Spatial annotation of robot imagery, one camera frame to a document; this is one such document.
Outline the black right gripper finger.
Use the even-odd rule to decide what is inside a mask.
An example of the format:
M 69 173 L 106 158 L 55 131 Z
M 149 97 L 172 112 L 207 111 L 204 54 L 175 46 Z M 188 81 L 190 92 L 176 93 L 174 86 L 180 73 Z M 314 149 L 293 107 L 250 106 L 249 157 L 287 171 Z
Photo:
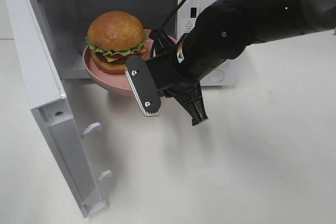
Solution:
M 150 58 L 155 56 L 169 56 L 174 59 L 177 56 L 177 42 L 168 36 L 164 31 L 154 29 L 150 32 L 150 38 L 153 40 L 150 51 Z
M 191 116 L 192 125 L 196 126 L 208 119 L 200 82 L 189 87 L 174 86 L 170 88 L 172 97 Z

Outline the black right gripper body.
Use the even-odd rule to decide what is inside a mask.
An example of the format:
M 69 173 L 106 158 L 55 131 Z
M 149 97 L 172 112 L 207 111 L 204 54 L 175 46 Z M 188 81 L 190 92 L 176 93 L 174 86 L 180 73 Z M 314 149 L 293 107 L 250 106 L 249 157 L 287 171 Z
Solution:
M 172 97 L 170 88 L 174 86 L 189 87 L 200 82 L 210 73 L 210 65 L 200 57 L 193 61 L 189 54 L 179 63 L 177 57 L 155 56 L 146 61 L 151 76 L 160 96 Z

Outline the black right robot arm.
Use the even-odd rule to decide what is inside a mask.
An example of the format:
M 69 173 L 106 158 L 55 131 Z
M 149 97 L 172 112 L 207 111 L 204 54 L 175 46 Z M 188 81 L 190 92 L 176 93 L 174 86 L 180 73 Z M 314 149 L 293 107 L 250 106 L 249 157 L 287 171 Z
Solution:
M 177 43 L 159 35 L 156 56 L 147 62 L 156 95 L 143 111 L 156 115 L 160 97 L 173 97 L 191 115 L 207 119 L 200 81 L 252 44 L 297 37 L 335 28 L 335 0 L 216 0 L 197 17 Z

